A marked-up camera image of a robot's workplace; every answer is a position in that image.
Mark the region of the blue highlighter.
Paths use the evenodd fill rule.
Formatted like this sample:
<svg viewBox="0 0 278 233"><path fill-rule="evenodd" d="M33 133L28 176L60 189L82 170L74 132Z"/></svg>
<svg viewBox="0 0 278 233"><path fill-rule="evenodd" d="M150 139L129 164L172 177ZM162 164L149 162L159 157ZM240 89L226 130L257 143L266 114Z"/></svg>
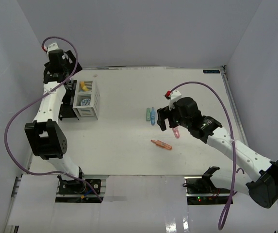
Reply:
<svg viewBox="0 0 278 233"><path fill-rule="evenodd" d="M156 123L156 112L155 112L154 107L151 108L150 122L151 122L151 125L155 125L155 123Z"/></svg>

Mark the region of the green capped highlighter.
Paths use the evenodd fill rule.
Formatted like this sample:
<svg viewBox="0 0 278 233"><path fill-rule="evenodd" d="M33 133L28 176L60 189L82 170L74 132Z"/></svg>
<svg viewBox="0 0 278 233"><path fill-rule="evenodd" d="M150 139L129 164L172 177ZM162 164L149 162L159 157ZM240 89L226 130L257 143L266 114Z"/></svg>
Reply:
<svg viewBox="0 0 278 233"><path fill-rule="evenodd" d="M146 109L146 121L151 121L151 109Z"/></svg>

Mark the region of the yellow highlighter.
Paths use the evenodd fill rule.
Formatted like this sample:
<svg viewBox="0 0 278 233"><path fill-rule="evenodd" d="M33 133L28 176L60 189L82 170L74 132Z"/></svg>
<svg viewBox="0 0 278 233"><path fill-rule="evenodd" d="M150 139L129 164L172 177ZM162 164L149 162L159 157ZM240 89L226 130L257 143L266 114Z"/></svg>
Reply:
<svg viewBox="0 0 278 233"><path fill-rule="evenodd" d="M81 81L81 82L80 82L80 87L81 87L82 90L83 90L84 87L87 87L87 86L85 85L85 82L84 82L84 81Z"/></svg>

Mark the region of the blue white tape roll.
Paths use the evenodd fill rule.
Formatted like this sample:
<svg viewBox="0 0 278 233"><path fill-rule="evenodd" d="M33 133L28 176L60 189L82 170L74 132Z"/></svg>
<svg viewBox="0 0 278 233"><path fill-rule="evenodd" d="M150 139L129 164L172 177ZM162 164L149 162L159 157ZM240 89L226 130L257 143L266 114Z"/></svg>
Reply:
<svg viewBox="0 0 278 233"><path fill-rule="evenodd" d="M91 99L90 98L84 98L80 102L80 106L90 106L91 104Z"/></svg>

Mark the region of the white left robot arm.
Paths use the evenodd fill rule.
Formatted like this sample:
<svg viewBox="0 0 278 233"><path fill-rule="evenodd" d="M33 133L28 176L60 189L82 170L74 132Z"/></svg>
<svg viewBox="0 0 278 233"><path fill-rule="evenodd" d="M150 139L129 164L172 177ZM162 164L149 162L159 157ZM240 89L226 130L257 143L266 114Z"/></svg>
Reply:
<svg viewBox="0 0 278 233"><path fill-rule="evenodd" d="M70 157L66 156L67 139L58 121L59 113L66 95L65 84L56 90L73 71L75 57L71 51L62 49L48 49L49 62L44 69L44 98L41 99L39 110L33 122L25 124L25 134L35 156L52 164L61 171L61 178L69 180L67 174L73 176L69 188L76 194L86 188L86 181L81 179L82 171Z"/></svg>

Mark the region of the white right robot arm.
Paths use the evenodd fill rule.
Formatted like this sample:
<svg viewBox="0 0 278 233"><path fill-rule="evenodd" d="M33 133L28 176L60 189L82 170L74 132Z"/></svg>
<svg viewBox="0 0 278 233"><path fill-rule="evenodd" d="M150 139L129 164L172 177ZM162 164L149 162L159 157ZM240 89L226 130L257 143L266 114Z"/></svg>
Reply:
<svg viewBox="0 0 278 233"><path fill-rule="evenodd" d="M162 131L167 127L184 127L191 136L215 148L238 165L250 178L236 185L234 190L251 197L259 206L270 208L278 200L278 160L264 157L241 141L234 141L220 122L202 115L191 97L171 101L157 110L157 124Z"/></svg>

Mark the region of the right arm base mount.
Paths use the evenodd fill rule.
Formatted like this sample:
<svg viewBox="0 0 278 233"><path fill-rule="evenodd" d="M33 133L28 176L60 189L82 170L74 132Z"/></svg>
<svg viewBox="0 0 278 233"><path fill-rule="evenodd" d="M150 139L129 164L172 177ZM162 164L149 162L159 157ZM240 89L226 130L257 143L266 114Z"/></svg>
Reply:
<svg viewBox="0 0 278 233"><path fill-rule="evenodd" d="M202 175L185 176L182 186L186 190L187 204L190 205L225 205L229 199L229 189L217 188L211 177L220 167L208 168Z"/></svg>

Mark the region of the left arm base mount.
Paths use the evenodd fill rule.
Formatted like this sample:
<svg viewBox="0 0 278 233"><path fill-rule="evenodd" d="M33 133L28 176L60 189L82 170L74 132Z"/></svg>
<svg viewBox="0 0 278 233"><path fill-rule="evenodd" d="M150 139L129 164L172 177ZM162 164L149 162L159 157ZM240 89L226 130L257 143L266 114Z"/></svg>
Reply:
<svg viewBox="0 0 278 233"><path fill-rule="evenodd" d="M86 183L60 180L57 188L56 203L102 203L105 186L101 179L86 179Z"/></svg>

